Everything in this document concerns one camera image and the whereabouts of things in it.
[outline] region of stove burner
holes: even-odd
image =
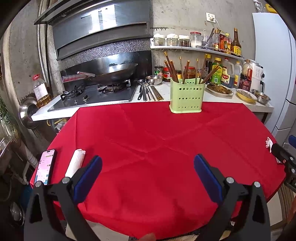
[[[103,93],[113,93],[117,91],[121,91],[126,89],[127,87],[131,86],[130,80],[127,80],[118,85],[107,85],[106,87],[102,88],[98,85],[98,91]]]
[[[78,95],[81,95],[83,91],[85,90],[85,86],[81,85],[78,88],[75,86],[72,91],[63,91],[63,94],[61,94],[61,99],[64,100],[69,100],[72,98],[75,98]]]

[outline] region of wall socket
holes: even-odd
[[[215,18],[214,14],[211,14],[211,13],[208,13],[208,12],[206,12],[205,14],[207,16],[207,21],[212,22],[212,23],[216,23],[216,19],[214,19]]]

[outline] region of metal bolt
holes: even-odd
[[[64,184],[68,183],[69,181],[70,181],[70,178],[69,177],[64,177],[62,179],[62,183],[64,183]]]
[[[226,178],[226,181],[227,181],[229,184],[234,183],[234,179],[233,179],[232,177],[227,177],[227,178]]]
[[[256,181],[256,182],[254,182],[254,186],[257,187],[257,188],[259,188],[261,186],[261,184],[260,184],[260,182],[257,182]]]
[[[41,184],[42,184],[42,181],[37,181],[37,182],[35,183],[35,187],[40,187]]]

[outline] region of wok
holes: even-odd
[[[91,81],[100,85],[117,85],[129,79],[135,72],[137,65],[138,64],[119,64],[98,69],[95,74],[80,71],[78,71],[77,74],[88,75]]]

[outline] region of red tablecloth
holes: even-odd
[[[202,153],[224,176],[259,181],[267,198],[284,167],[265,148],[273,136],[243,104],[204,102],[201,113],[173,114],[168,102],[80,108],[48,149],[57,150],[51,183],[64,177],[74,150],[103,169],[85,202],[85,219],[120,233],[157,239],[193,231],[212,217],[212,203],[193,168]]]

